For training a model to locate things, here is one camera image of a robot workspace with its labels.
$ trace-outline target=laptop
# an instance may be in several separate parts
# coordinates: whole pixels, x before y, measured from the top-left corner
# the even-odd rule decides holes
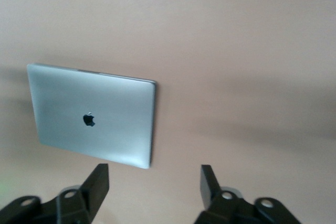
[[[38,63],[27,72],[42,144],[150,167],[155,81]]]

